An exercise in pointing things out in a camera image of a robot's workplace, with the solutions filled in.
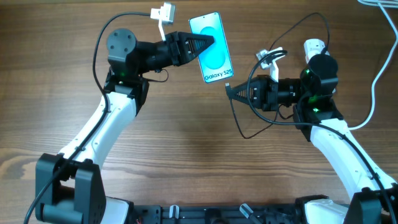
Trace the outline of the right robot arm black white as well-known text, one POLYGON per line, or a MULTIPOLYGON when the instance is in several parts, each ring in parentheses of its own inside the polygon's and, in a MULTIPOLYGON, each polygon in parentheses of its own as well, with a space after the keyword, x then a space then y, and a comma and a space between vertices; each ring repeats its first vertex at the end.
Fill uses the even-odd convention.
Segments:
POLYGON ((269 124, 284 126, 264 117, 263 111, 279 112, 280 106, 293 108, 289 123, 302 132, 327 158, 349 197, 349 207, 321 207, 319 198, 303 201, 302 215, 307 223, 326 223, 341 218, 343 223, 382 223, 388 212, 397 223, 397 182, 367 155, 355 140, 333 101, 338 84, 338 64, 327 54, 313 56, 299 78, 275 80, 270 75, 254 76, 236 87, 226 85, 230 101, 247 104, 269 124))

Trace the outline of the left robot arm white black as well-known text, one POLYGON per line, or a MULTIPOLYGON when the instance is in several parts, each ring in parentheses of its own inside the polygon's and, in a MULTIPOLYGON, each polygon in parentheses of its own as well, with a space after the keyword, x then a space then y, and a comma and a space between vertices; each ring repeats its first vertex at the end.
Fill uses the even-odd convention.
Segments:
POLYGON ((214 41, 210 35, 172 32, 159 42, 143 42, 128 29, 114 30, 106 43, 110 68, 101 101, 74 140, 37 161, 28 215, 46 223, 135 222, 132 202, 105 194, 103 164, 146 102, 150 80, 144 74, 185 65, 214 41))

